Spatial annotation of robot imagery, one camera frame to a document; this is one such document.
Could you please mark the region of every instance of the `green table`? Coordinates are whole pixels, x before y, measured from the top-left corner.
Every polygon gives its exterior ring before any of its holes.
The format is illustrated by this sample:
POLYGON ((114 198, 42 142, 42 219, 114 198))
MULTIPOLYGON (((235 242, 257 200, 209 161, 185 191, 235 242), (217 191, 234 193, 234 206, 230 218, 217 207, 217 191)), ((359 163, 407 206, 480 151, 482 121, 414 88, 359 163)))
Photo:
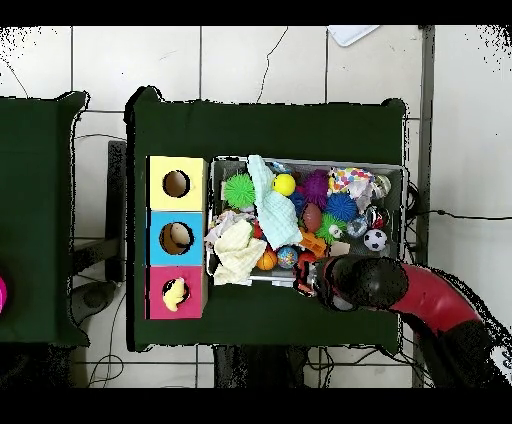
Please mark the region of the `green table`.
POLYGON ((165 103, 141 87, 126 106, 128 134, 127 340, 148 344, 382 345, 398 349, 398 318, 388 312, 335 313, 270 283, 211 287, 199 320, 144 319, 145 166, 147 155, 263 157, 402 164, 399 100, 358 105, 165 103))
POLYGON ((88 345, 68 312, 70 139, 86 99, 0 98, 0 274, 8 285, 0 342, 88 345))

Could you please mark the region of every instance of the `shape sorter box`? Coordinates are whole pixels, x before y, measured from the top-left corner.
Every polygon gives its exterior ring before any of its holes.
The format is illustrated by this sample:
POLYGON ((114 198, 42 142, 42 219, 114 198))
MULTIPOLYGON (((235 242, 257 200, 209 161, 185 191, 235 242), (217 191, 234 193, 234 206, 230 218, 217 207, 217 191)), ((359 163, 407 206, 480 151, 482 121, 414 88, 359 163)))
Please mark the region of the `shape sorter box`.
POLYGON ((200 318, 208 299, 203 237, 207 165, 201 158, 147 157, 146 318, 200 318), (183 278, 189 296, 176 312, 165 306, 167 281, 183 278))

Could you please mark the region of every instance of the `soccer ball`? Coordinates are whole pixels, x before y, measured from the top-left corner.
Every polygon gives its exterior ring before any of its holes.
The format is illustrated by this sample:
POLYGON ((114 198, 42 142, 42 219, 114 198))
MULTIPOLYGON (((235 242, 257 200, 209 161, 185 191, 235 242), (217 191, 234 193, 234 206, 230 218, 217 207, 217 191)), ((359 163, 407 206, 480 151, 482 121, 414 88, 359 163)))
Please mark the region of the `soccer ball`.
POLYGON ((386 247, 388 237, 381 230, 370 230, 364 235, 364 244, 372 252, 380 252, 386 247))

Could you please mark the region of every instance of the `green spiky ball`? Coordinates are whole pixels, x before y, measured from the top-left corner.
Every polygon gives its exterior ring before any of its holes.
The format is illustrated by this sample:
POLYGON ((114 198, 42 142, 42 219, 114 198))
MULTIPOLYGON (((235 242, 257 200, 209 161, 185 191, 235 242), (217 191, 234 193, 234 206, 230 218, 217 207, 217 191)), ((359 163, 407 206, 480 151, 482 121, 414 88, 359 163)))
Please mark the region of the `green spiky ball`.
POLYGON ((237 174, 228 178, 224 187, 224 197, 232 208, 240 209, 251 206, 256 196, 249 174, 237 174))
POLYGON ((339 238, 334 238, 334 236, 329 232, 329 228, 331 225, 337 225, 341 231, 345 231, 347 228, 347 223, 336 219, 329 213, 322 214, 322 225, 315 232, 317 237, 323 238, 326 243, 332 244, 335 241, 338 241, 339 238))

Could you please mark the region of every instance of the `light blue cloth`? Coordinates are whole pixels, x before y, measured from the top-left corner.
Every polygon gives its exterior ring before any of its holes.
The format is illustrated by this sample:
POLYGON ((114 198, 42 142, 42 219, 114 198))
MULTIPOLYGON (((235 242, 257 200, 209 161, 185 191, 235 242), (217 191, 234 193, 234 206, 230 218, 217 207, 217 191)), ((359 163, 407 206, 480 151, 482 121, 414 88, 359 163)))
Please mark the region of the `light blue cloth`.
POLYGON ((250 155, 247 169, 254 184, 254 205, 261 230, 273 250, 302 241, 293 202, 272 189, 275 175, 261 156, 250 155))

